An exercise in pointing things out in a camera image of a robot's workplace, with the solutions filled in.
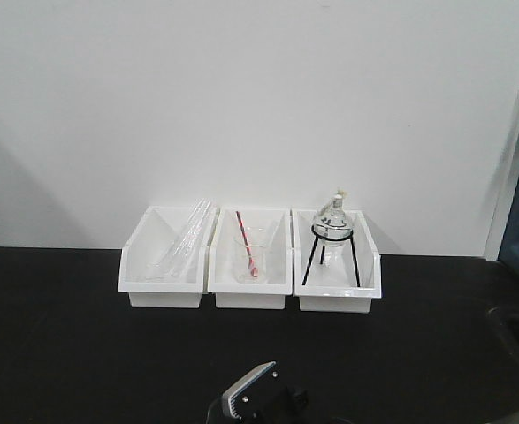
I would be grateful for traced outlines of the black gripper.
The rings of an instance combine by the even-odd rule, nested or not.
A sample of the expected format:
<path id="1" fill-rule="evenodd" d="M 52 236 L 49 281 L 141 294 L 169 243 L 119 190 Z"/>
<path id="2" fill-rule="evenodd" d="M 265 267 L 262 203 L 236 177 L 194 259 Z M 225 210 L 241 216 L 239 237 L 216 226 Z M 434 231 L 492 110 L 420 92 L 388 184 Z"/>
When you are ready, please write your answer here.
<path id="1" fill-rule="evenodd" d="M 310 423 L 307 408 L 309 395 L 297 386 L 277 387 L 274 390 L 245 390 L 233 402 L 239 417 L 225 413 L 222 399 L 215 399 L 208 407 L 207 423 Z"/>

